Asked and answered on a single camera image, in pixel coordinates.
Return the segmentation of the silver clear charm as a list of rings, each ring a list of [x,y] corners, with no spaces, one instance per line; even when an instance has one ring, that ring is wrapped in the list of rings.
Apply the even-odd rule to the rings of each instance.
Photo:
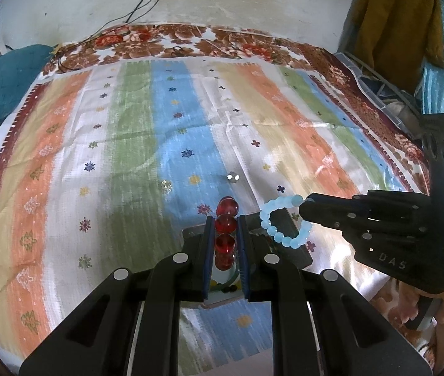
[[[240,180],[240,175],[235,173],[234,171],[230,171],[227,175],[226,175],[226,179],[228,182],[230,183],[237,183]]]

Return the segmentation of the gold clear charm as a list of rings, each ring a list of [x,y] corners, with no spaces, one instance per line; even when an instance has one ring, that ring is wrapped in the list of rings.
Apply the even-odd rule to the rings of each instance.
[[[164,194],[169,194],[173,189],[173,183],[170,180],[161,180],[160,184]]]

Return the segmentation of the green jade bangle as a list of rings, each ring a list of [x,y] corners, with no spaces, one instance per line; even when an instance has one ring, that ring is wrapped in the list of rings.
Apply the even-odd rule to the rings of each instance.
[[[235,292],[239,288],[238,285],[239,277],[240,277],[239,272],[234,272],[223,283],[219,283],[214,279],[211,279],[209,290],[212,292],[221,291],[223,293]]]

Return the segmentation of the mustard hanging garment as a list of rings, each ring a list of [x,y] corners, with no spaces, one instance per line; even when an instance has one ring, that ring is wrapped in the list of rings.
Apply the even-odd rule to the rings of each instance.
[[[357,0],[354,56],[391,84],[415,92],[425,62],[444,67],[441,0]]]

